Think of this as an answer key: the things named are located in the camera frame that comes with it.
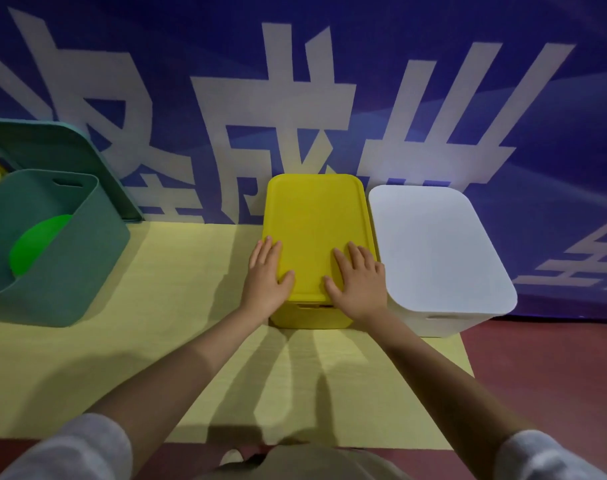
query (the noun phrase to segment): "white lid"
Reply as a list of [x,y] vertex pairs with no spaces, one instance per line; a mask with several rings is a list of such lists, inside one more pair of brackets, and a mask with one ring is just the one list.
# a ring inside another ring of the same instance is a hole
[[516,290],[468,198],[448,187],[368,195],[388,293],[415,312],[504,315]]

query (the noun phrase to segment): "red floor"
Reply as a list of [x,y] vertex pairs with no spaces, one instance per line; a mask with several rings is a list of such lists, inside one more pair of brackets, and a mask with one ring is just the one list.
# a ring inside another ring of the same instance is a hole
[[[464,332],[463,341],[485,386],[607,473],[607,324],[491,321]],[[0,440],[0,471],[30,444]],[[191,479],[217,466],[226,449],[166,444],[137,478]],[[453,452],[374,451],[416,480],[472,478]]]

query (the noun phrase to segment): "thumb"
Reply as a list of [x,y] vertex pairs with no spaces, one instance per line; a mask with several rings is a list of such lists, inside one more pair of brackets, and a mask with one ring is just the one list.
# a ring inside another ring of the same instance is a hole
[[281,286],[281,288],[283,288],[284,291],[287,290],[288,296],[290,296],[290,292],[292,291],[292,288],[294,288],[294,271],[293,270],[290,270],[283,275],[283,278],[281,278],[281,282],[279,283],[279,286]]
[[332,278],[329,276],[324,276],[323,277],[323,283],[326,286],[326,291],[328,292],[328,294],[330,295],[330,298],[332,300],[332,303],[336,303],[338,302],[338,300],[341,299],[341,295],[343,294],[341,292],[341,290],[338,288],[338,286],[335,284],[334,281],[332,281]]

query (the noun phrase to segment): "hand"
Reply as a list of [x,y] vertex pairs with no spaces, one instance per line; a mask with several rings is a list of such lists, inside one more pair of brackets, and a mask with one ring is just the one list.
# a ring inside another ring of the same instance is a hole
[[283,244],[272,238],[259,241],[250,255],[248,275],[243,285],[240,310],[243,310],[259,322],[267,320],[283,302],[288,299],[294,286],[294,271],[288,271],[281,280],[276,280],[276,270],[281,257]]
[[364,322],[387,309],[385,267],[374,260],[369,250],[357,247],[354,242],[348,243],[348,249],[352,263],[340,250],[333,250],[344,279],[344,290],[329,276],[323,280],[332,303],[355,322]]

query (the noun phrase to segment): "sleeve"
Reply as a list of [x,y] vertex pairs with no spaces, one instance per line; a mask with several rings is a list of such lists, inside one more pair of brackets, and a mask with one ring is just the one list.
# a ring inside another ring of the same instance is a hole
[[495,480],[607,480],[607,475],[540,431],[521,431],[499,449]]
[[132,447],[110,418],[87,413],[23,453],[0,480],[128,480]]

